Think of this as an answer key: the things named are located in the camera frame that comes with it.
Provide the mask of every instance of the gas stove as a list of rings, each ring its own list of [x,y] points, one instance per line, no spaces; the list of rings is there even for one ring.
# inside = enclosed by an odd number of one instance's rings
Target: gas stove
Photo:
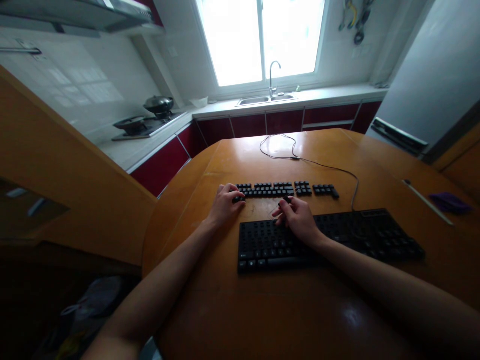
[[[112,138],[112,141],[148,139],[160,132],[165,126],[170,124],[173,120],[180,118],[186,112],[170,112],[164,113],[157,117],[147,117],[143,124],[139,127],[125,130],[125,133]]]

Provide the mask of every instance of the faucet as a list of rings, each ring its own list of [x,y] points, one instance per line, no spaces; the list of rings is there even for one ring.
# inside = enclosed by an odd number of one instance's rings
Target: faucet
[[[278,64],[278,67],[279,67],[280,69],[282,68],[282,65],[280,65],[280,63],[279,63],[278,61],[276,61],[276,60],[275,60],[274,62],[272,62],[271,65],[270,65],[270,88],[269,88],[269,90],[270,90],[270,99],[274,96],[274,93],[277,92],[277,88],[273,88],[273,87],[272,87],[272,66],[273,66],[275,63]]]

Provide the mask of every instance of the purple cloth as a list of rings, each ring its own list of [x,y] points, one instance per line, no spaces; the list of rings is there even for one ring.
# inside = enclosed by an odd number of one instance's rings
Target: purple cloth
[[[430,199],[444,213],[465,214],[472,210],[472,207],[449,192],[430,194]]]

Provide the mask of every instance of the pot lid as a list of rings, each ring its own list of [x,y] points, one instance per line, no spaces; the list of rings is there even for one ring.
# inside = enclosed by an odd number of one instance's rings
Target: pot lid
[[[143,105],[146,108],[153,108],[162,104],[168,104],[172,102],[173,99],[171,97],[165,97],[165,96],[153,96],[149,98],[147,101],[145,101],[145,105]]]

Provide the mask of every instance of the pot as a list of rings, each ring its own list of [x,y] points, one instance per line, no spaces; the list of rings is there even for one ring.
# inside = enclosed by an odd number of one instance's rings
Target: pot
[[[174,107],[174,99],[172,97],[154,96],[145,101],[143,107],[154,114],[166,113]]]
[[[113,124],[114,127],[120,130],[132,130],[139,128],[143,125],[145,116],[134,116],[128,119],[116,122]]]

